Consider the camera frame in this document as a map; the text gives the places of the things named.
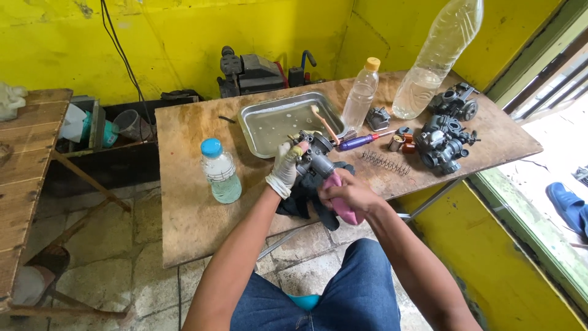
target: white glove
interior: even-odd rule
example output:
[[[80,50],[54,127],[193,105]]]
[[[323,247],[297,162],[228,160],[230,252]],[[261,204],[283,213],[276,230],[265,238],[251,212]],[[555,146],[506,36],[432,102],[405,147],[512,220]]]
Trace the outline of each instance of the white glove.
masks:
[[[276,191],[282,199],[286,199],[292,192],[296,179],[296,159],[302,156],[308,149],[308,143],[302,143],[292,147],[290,143],[278,146],[278,154],[273,164],[272,173],[265,177],[265,181]]]

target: large plastic bottle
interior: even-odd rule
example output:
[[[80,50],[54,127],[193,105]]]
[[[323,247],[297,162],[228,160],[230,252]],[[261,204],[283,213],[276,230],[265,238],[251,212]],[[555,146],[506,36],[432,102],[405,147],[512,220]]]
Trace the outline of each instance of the large plastic bottle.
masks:
[[[200,165],[211,185],[212,195],[220,203],[233,203],[241,196],[241,182],[235,171],[233,157],[223,152],[221,142],[208,138],[200,144]]]
[[[369,106],[372,104],[373,95],[376,94],[379,67],[380,60],[367,58],[366,65],[355,78],[343,108],[343,121],[350,130],[359,131],[362,128]]]
[[[451,0],[437,15],[415,64],[396,92],[392,111],[405,120],[427,107],[482,25],[483,0]]]

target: pink rag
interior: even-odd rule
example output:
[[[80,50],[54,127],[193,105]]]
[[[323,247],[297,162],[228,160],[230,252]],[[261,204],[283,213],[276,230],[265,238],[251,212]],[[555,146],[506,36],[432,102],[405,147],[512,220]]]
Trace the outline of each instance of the pink rag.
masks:
[[[323,183],[323,188],[329,188],[331,186],[343,186],[341,177],[339,177],[336,172],[333,172],[333,174]],[[345,223],[360,225],[363,222],[363,218],[360,218],[342,198],[333,198],[331,199],[331,203],[333,204],[335,212],[341,216]]]

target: carburetor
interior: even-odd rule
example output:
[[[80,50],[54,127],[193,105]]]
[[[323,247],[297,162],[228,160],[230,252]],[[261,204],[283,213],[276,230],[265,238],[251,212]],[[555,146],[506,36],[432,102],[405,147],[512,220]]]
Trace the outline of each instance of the carburetor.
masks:
[[[457,160],[470,154],[463,146],[480,141],[475,130],[471,134],[464,130],[461,123],[449,115],[433,115],[422,133],[415,136],[420,159],[428,168],[440,167],[444,175],[456,172],[461,168]]]
[[[329,178],[335,170],[335,165],[327,157],[333,150],[333,144],[318,132],[300,131],[298,137],[288,135],[294,145],[302,141],[308,142],[308,150],[296,160],[296,171],[300,175],[319,174],[323,179]]]
[[[459,121],[469,121],[476,116],[478,104],[476,99],[467,100],[470,94],[480,94],[478,90],[464,82],[455,84],[447,91],[435,95],[427,106],[434,115],[449,115]]]

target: black rag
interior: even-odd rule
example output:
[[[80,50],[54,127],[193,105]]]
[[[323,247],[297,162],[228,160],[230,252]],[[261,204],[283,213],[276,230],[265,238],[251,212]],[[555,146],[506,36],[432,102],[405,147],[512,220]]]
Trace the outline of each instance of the black rag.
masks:
[[[351,174],[355,175],[355,168],[347,162],[335,162],[335,167],[344,168]],[[308,213],[308,200],[312,202],[316,214],[319,216],[320,221],[330,231],[335,231],[339,228],[339,221],[336,218],[336,214],[327,207],[325,207],[319,199],[319,193],[317,189],[323,183],[323,178],[317,174],[312,175],[306,173],[303,175],[297,184],[292,187],[292,193],[290,196],[282,200],[278,205],[276,213],[280,215],[292,215],[302,217],[303,219],[310,219]]]

